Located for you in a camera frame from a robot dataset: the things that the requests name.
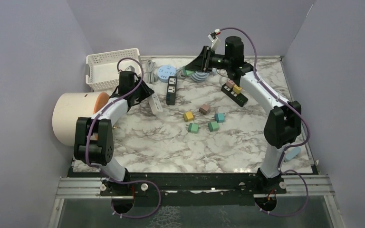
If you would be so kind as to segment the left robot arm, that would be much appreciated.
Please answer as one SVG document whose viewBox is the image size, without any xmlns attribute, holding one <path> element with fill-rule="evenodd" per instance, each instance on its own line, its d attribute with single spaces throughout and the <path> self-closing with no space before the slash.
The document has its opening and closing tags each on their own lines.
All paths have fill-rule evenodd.
<svg viewBox="0 0 365 228">
<path fill-rule="evenodd" d="M 119 195 L 125 195 L 130 190 L 130 175 L 113 158 L 113 125 L 132 106 L 149 98 L 154 91 L 133 71 L 120 71 L 119 79 L 119 85 L 97 113 L 77 119 L 74 158 L 90 167 L 98 168 L 113 181 L 113 190 Z"/>
</svg>

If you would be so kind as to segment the green plug adapter white strip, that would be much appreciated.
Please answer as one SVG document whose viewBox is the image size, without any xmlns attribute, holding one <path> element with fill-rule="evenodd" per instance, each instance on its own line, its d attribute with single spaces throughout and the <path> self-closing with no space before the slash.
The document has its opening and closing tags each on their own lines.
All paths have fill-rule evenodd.
<svg viewBox="0 0 365 228">
<path fill-rule="evenodd" d="M 188 126 L 188 132 L 190 133 L 198 133 L 199 125 L 197 123 L 190 123 Z"/>
</svg>

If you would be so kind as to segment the white power strip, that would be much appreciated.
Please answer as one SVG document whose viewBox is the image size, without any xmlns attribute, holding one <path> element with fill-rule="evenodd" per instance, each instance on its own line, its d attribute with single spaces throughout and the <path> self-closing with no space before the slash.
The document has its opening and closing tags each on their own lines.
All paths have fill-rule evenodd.
<svg viewBox="0 0 365 228">
<path fill-rule="evenodd" d="M 163 107 L 161 105 L 161 102 L 157 96 L 157 94 L 153 94 L 148 98 L 148 103 L 151 108 L 151 111 L 153 115 L 157 115 L 161 112 L 163 112 Z"/>
</svg>

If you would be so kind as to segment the blue round power socket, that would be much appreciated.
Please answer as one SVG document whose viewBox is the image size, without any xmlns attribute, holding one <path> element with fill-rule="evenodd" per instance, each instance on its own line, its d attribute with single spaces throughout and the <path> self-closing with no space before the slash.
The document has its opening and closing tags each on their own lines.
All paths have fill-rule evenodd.
<svg viewBox="0 0 365 228">
<path fill-rule="evenodd" d="M 175 73 L 176 68 L 171 65 L 162 65 L 157 69 L 157 77 L 163 83 L 167 83 L 169 77 L 174 76 Z"/>
</svg>

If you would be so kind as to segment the white plastic basket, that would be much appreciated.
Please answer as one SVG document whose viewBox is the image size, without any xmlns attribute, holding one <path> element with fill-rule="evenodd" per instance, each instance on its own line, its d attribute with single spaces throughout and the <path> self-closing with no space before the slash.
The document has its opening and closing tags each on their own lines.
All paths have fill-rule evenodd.
<svg viewBox="0 0 365 228">
<path fill-rule="evenodd" d="M 119 84 L 118 70 L 132 67 L 140 75 L 138 48 L 91 54 L 86 56 L 85 83 L 93 91 L 114 89 Z"/>
</svg>

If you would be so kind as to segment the teal plug adapter round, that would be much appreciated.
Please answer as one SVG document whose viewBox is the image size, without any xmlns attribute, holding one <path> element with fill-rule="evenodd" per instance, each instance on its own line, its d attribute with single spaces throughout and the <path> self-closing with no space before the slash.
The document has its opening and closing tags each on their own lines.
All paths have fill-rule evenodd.
<svg viewBox="0 0 365 228">
<path fill-rule="evenodd" d="M 225 114 L 224 113 L 216 113 L 214 115 L 214 119 L 218 123 L 223 123 L 223 122 L 225 122 Z"/>
</svg>

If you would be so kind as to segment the pink plug adapter round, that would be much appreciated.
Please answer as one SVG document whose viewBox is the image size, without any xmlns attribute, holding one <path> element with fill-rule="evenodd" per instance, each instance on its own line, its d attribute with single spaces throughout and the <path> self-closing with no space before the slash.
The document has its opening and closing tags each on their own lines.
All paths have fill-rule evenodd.
<svg viewBox="0 0 365 228">
<path fill-rule="evenodd" d="M 199 112 L 203 115 L 208 114 L 210 111 L 211 107 L 207 104 L 203 104 L 200 108 L 199 108 Z"/>
</svg>

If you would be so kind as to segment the light blue small device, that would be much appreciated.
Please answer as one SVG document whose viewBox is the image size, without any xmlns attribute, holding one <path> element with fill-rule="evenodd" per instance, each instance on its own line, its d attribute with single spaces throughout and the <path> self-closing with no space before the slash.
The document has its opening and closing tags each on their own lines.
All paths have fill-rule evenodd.
<svg viewBox="0 0 365 228">
<path fill-rule="evenodd" d="M 301 153 L 301 148 L 300 147 L 291 148 L 291 150 L 286 152 L 285 157 L 284 157 L 284 162 L 288 162 L 288 161 L 292 160 L 293 158 L 298 156 L 300 153 Z"/>
</svg>

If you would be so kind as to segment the black power strip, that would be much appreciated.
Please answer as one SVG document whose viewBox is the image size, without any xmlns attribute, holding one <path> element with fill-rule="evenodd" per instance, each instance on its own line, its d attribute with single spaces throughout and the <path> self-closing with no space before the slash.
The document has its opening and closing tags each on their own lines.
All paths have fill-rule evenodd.
<svg viewBox="0 0 365 228">
<path fill-rule="evenodd" d="M 167 105 L 175 105 L 177 79 L 178 78 L 176 76 L 170 76 L 168 78 L 168 85 L 167 85 L 167 91 L 166 91 L 166 104 Z"/>
<path fill-rule="evenodd" d="M 248 98 L 244 94 L 235 94 L 232 89 L 226 86 L 226 83 L 221 86 L 221 91 L 240 107 L 243 107 L 248 102 Z"/>
</svg>

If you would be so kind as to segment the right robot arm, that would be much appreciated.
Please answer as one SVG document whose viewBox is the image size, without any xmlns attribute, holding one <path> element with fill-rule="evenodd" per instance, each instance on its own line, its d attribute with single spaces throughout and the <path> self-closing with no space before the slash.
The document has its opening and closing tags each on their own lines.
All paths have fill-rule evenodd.
<svg viewBox="0 0 365 228">
<path fill-rule="evenodd" d="M 255 175 L 254 185 L 261 193 L 269 192 L 280 181 L 284 152 L 301 134 L 301 104 L 281 97 L 257 75 L 255 66 L 244 60 L 244 44 L 237 36 L 225 39 L 223 55 L 204 46 L 185 69 L 198 72 L 225 70 L 228 78 L 249 93 L 268 114 L 263 130 L 268 146 L 264 161 Z"/>
</svg>

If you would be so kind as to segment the cream cylinder container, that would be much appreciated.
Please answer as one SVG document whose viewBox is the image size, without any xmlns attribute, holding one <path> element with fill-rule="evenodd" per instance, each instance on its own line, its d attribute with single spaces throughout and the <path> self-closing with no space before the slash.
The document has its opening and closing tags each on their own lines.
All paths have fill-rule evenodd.
<svg viewBox="0 0 365 228">
<path fill-rule="evenodd" d="M 64 93 L 59 97 L 52 115 L 52 128 L 56 138 L 65 146 L 72 147 L 75 140 L 76 122 L 79 117 L 90 117 L 106 105 L 106 92 Z"/>
</svg>

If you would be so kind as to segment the yellow plug adapter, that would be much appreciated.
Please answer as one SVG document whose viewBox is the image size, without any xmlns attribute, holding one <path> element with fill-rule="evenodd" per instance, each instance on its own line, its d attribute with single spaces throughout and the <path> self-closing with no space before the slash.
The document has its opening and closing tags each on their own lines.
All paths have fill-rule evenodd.
<svg viewBox="0 0 365 228">
<path fill-rule="evenodd" d="M 191 111 L 185 112 L 183 114 L 183 118 L 185 122 L 189 122 L 189 121 L 193 121 L 194 120 L 194 115 Z"/>
<path fill-rule="evenodd" d="M 242 87 L 238 86 L 238 85 L 234 85 L 233 88 L 232 88 L 232 91 L 235 93 L 235 94 L 240 94 L 241 91 L 242 91 Z"/>
</svg>

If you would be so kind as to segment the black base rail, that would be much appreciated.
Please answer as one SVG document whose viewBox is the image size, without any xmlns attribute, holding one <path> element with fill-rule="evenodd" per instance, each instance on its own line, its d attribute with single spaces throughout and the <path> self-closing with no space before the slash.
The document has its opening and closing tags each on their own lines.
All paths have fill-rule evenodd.
<svg viewBox="0 0 365 228">
<path fill-rule="evenodd" d="M 284 194 L 281 175 L 266 179 L 257 173 L 131 173 L 123 185 L 104 177 L 80 176 L 60 181 L 59 196 L 106 199 L 119 210 L 132 206 L 254 206 L 256 198 Z"/>
</svg>

